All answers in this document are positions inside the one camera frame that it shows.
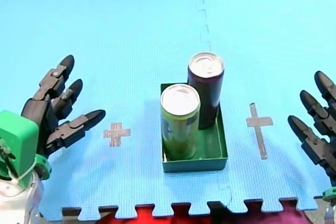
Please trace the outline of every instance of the silver can lid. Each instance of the silver can lid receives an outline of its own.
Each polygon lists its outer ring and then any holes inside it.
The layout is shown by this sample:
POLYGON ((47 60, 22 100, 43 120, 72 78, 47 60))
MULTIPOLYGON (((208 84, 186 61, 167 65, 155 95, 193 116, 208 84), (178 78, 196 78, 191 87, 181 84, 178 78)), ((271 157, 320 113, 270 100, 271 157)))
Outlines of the silver can lid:
POLYGON ((188 115, 194 112, 200 103, 197 91, 186 84, 174 84, 161 94, 161 105, 172 115, 188 115))
POLYGON ((210 78, 219 76, 224 71, 224 62, 216 54, 200 52, 190 59, 189 68, 196 76, 210 78))

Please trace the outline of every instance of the robotic hand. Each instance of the robotic hand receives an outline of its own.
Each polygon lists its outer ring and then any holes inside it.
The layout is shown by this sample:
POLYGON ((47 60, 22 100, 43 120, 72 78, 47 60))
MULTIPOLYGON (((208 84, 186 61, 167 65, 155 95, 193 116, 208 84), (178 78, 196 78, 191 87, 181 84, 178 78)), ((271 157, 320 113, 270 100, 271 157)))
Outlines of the robotic hand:
POLYGON ((315 128, 321 135, 328 136, 330 142, 319 138, 313 130, 299 118, 290 115, 288 123, 295 135, 302 142, 302 149, 314 162, 322 166, 330 177, 330 190, 323 193, 323 199, 330 202, 330 207, 325 214, 325 223, 336 223, 336 86, 323 72, 315 73, 315 83, 322 97, 327 101, 328 107, 323 107, 311 94, 302 90, 301 102, 308 114, 314 119, 315 128))
POLYGON ((82 89, 79 79, 63 92, 74 63, 69 55, 56 69, 49 70, 21 116, 0 112, 1 223, 39 223, 41 180, 51 173, 48 156, 80 140, 105 117, 104 110, 96 110, 58 124, 70 114, 82 89))

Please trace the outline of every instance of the green box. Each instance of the green box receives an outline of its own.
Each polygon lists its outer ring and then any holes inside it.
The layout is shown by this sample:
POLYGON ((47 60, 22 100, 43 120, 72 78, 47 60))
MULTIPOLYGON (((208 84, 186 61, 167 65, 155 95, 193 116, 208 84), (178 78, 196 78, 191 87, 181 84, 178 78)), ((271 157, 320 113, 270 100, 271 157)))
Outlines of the green box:
MULTIPOLYGON (((161 84, 161 94, 167 87, 177 83, 161 84)), ((206 170, 222 170, 227 160, 227 149, 223 126, 222 112, 219 105, 216 122, 205 130, 199 130, 197 135, 197 151, 192 159, 174 160, 167 159, 163 138, 162 164, 165 173, 199 172, 206 170)))

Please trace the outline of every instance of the tape cross mark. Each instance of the tape cross mark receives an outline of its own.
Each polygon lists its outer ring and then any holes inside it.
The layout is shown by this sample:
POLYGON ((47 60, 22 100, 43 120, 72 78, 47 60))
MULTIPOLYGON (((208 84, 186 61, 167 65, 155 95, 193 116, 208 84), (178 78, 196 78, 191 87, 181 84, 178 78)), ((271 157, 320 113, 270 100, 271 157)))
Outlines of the tape cross mark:
POLYGON ((254 130, 256 132, 257 142, 259 146, 259 151, 261 155, 261 159, 267 159, 267 152, 265 148, 264 138, 261 133, 261 127, 262 126, 269 126, 273 125, 272 118, 259 118, 257 113, 257 108, 255 103, 250 104, 250 110, 251 110, 251 118, 247 118, 247 126, 248 127, 254 127, 254 130))
POLYGON ((120 146, 122 136, 130 136, 131 129, 123 129, 121 123, 112 123, 110 130, 104 130, 104 138, 110 138, 110 147, 120 146))

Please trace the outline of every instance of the puzzle mat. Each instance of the puzzle mat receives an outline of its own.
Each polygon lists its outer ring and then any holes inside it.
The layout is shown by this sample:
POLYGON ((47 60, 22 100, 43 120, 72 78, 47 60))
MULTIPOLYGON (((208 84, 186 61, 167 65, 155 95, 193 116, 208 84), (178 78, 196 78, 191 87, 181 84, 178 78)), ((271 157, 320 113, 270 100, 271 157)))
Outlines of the puzzle mat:
POLYGON ((97 220, 98 208, 117 206, 117 218, 154 204, 154 216, 172 215, 171 204, 207 202, 233 212, 260 199, 262 211, 281 211, 279 199, 297 198, 315 209, 314 197, 330 187, 291 132, 287 117, 312 124, 300 103, 307 89, 320 97, 313 74, 336 80, 333 18, 336 0, 1 0, 0 109, 20 113, 38 83, 73 54, 68 81, 83 91, 69 119, 105 109, 86 137, 49 160, 41 213, 62 219, 62 208, 81 208, 79 220, 97 220), (186 80, 189 57, 211 50, 226 63, 221 96, 229 159, 217 172, 164 174, 160 142, 160 83, 186 80), (260 159, 249 104, 273 126, 262 128, 268 158, 260 159), (112 123, 131 129, 119 147, 103 137, 112 123))

